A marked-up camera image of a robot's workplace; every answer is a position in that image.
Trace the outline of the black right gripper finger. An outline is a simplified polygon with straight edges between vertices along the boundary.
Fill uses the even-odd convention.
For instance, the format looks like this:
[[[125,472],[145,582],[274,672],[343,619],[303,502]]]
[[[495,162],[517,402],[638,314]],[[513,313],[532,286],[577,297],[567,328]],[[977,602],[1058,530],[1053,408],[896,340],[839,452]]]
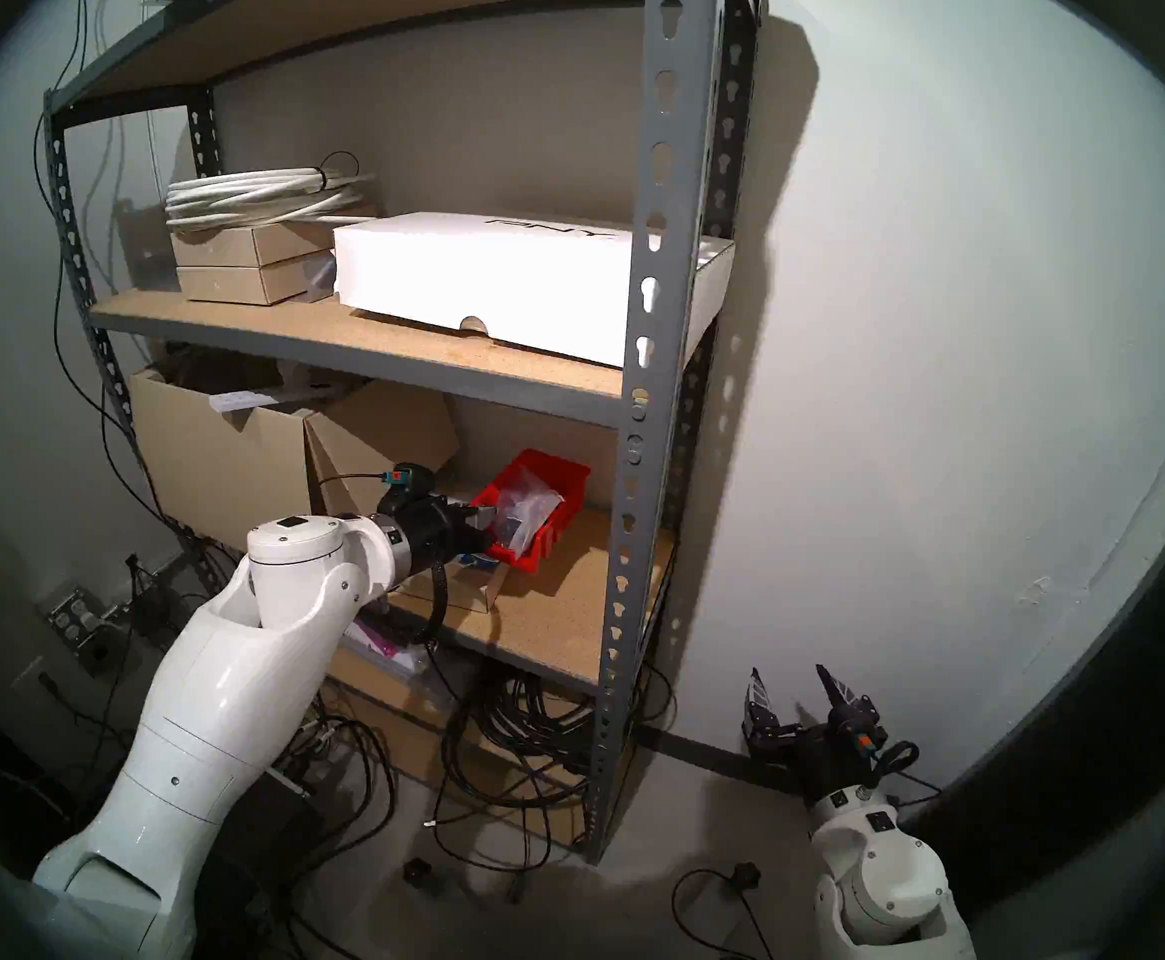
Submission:
[[[777,730],[779,730],[779,717],[772,708],[760,670],[753,669],[744,690],[742,734],[744,739],[774,739]]]
[[[824,665],[818,665],[818,679],[829,705],[829,730],[834,734],[874,734],[877,730],[880,714],[869,697],[853,694],[849,686]]]

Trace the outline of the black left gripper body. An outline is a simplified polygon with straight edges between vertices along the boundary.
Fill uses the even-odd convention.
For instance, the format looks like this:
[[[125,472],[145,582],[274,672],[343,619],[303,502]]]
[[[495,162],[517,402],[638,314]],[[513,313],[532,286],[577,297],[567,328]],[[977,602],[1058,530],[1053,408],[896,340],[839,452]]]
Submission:
[[[409,569],[442,565],[469,550],[469,507],[428,495],[401,504],[397,525],[409,553]]]

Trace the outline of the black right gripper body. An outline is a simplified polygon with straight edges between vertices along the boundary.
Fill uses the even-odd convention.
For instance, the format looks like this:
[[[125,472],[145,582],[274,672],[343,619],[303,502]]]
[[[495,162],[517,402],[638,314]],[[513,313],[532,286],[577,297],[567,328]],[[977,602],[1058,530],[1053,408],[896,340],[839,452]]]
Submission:
[[[750,757],[786,771],[791,791],[816,804],[835,791],[868,786],[868,756],[848,733],[827,726],[744,730]]]

